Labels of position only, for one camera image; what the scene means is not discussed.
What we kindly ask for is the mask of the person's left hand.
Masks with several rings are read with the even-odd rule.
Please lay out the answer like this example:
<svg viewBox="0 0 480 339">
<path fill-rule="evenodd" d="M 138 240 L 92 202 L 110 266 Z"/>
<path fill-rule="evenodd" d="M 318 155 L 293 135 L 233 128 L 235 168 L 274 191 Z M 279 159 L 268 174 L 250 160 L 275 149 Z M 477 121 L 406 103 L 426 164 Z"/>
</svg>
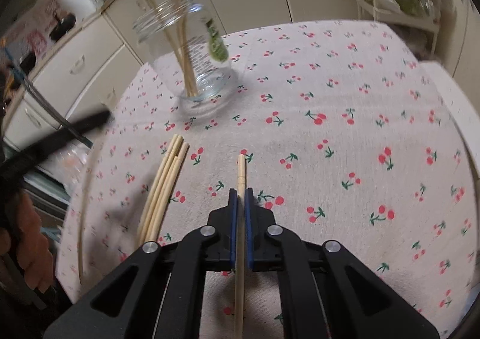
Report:
<svg viewBox="0 0 480 339">
<path fill-rule="evenodd" d="M 53 256 L 48 239 L 41 234 L 41 217 L 23 190 L 19 193 L 16 227 L 20 234 L 16 255 L 25 283 L 30 289 L 45 293 L 54 283 Z"/>
</svg>

